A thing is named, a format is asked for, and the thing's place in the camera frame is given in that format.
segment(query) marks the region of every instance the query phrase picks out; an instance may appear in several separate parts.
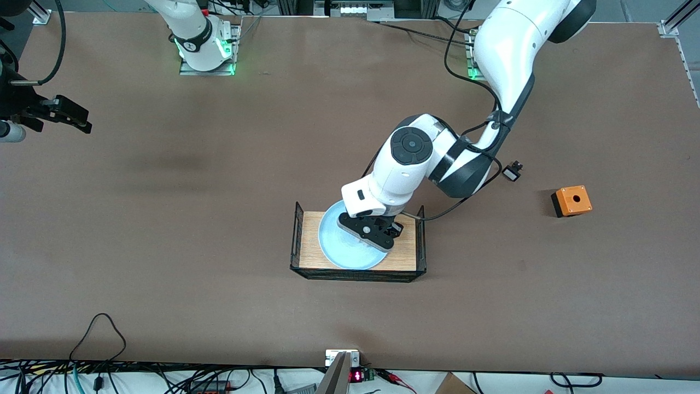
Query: plate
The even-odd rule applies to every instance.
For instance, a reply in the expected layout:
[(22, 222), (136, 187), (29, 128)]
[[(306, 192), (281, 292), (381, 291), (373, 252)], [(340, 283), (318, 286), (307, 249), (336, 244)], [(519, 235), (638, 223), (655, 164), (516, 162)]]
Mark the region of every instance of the plate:
[(387, 253), (370, 246), (338, 225), (338, 217), (346, 212), (338, 201), (328, 208), (318, 226), (318, 243), (326, 259), (342, 269), (370, 269), (379, 264)]

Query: brown table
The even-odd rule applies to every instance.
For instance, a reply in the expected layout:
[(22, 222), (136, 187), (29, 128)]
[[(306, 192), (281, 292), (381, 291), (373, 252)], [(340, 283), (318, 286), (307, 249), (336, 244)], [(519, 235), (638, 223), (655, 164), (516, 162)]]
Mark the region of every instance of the brown table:
[[(25, 76), (53, 65), (56, 22), (34, 29)], [(290, 271), (294, 202), (338, 201), (406, 116), (485, 118), (488, 94), (447, 74), (442, 43), (265, 18), (236, 76), (178, 77), (157, 15), (67, 22), (39, 91), (86, 106), (94, 129), (0, 145), (0, 357), (65, 358), (105, 311), (124, 360), (312, 366), (357, 347), (376, 367), (700, 372), (700, 111), (654, 25), (543, 48), (499, 154), (523, 177), (429, 223), (428, 273), (397, 284)], [(594, 211), (552, 217), (551, 190), (576, 184)], [(452, 202), (426, 182), (411, 209)], [(101, 321), (77, 356), (118, 344)]]

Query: circular button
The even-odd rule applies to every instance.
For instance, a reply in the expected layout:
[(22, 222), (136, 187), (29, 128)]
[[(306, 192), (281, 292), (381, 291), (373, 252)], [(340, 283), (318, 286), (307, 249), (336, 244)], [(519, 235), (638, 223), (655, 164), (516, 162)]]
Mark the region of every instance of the circular button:
[(401, 144), (403, 145), (403, 149), (406, 149), (413, 154), (423, 149), (423, 141), (421, 140), (420, 136), (415, 134), (408, 134), (403, 137)]

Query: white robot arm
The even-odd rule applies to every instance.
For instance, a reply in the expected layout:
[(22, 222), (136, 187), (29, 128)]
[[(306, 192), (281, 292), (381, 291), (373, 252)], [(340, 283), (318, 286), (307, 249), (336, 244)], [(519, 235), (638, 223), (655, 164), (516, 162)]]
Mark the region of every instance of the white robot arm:
[(456, 136), (431, 115), (406, 118), (380, 149), (372, 173), (342, 187), (347, 214), (339, 217), (339, 225), (386, 250), (379, 245), (386, 245), (386, 237), (398, 236), (391, 226), (393, 220), (372, 227), (367, 217), (393, 219), (423, 177), (452, 198), (476, 193), (488, 177), (489, 156), (500, 149), (532, 91), (535, 55), (548, 39), (558, 43), (576, 35), (595, 8), (595, 0), (502, 0), (480, 27), (474, 43), (479, 69), (500, 101), (500, 108), (488, 117), (485, 131), (473, 144), (477, 149), (467, 137)]
[[(193, 69), (210, 71), (232, 57), (232, 51), (227, 50), (230, 46), (225, 42), (230, 38), (230, 22), (214, 15), (205, 17), (195, 0), (146, 2), (165, 19), (182, 58)], [(0, 1), (0, 15), (16, 15), (26, 7), (26, 4)], [(52, 100), (41, 97), (32, 85), (13, 85), (18, 81), (26, 82), (7, 64), (0, 64), (0, 142), (21, 142), (27, 135), (24, 126), (41, 132), (42, 121), (66, 123), (90, 133), (92, 125), (88, 122), (87, 109), (63, 96)]]
[(211, 71), (232, 57), (225, 50), (231, 22), (204, 16), (196, 0), (146, 0), (172, 30), (175, 44), (187, 64), (197, 71)]

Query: orange push button box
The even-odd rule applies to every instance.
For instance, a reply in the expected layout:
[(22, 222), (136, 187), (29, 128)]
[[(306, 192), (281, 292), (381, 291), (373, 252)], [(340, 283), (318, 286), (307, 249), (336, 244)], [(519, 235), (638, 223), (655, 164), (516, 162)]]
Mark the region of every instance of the orange push button box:
[(580, 186), (562, 187), (552, 194), (556, 217), (576, 216), (593, 210), (586, 188)]

